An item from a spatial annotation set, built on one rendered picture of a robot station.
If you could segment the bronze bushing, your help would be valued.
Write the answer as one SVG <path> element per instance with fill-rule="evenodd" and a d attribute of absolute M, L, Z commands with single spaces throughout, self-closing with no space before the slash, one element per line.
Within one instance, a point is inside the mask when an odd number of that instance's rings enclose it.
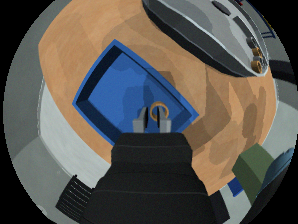
<path fill-rule="evenodd" d="M 261 51 L 260 51 L 260 49 L 258 47 L 257 48 L 253 48 L 252 49 L 252 52 L 253 52 L 253 55 L 254 56 L 260 56 L 262 58 Z"/>
<path fill-rule="evenodd" d="M 259 61 L 251 61 L 251 67 L 254 72 L 262 73 L 262 67 Z"/>
<path fill-rule="evenodd" d="M 151 118 L 154 120 L 154 121 L 157 121 L 157 115 L 155 115 L 153 112 L 152 112 L 152 110 L 153 110 L 153 108 L 154 107 L 156 107 L 156 106 L 163 106 L 164 108 L 165 108 L 165 116 L 166 116 L 166 118 L 168 117 L 168 114 L 169 114 L 169 111 L 168 111 L 168 108 L 167 108 L 167 106 L 163 103 L 163 102 L 161 102 L 161 101 L 156 101 L 156 102 L 154 102 L 152 105 L 151 105 L 151 108 L 150 108 L 150 116 L 151 116 Z"/>

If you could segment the blue crate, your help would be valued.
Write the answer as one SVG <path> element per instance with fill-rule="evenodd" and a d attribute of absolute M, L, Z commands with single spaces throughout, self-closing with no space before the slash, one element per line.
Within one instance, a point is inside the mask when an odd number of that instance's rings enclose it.
<path fill-rule="evenodd" d="M 133 132 L 133 120 L 139 117 L 143 107 L 148 107 L 145 133 L 160 133 L 157 121 L 150 116 L 151 105 L 156 101 L 169 109 L 171 132 L 181 133 L 199 116 L 156 69 L 114 39 L 86 74 L 72 105 L 114 146 L 119 135 Z"/>

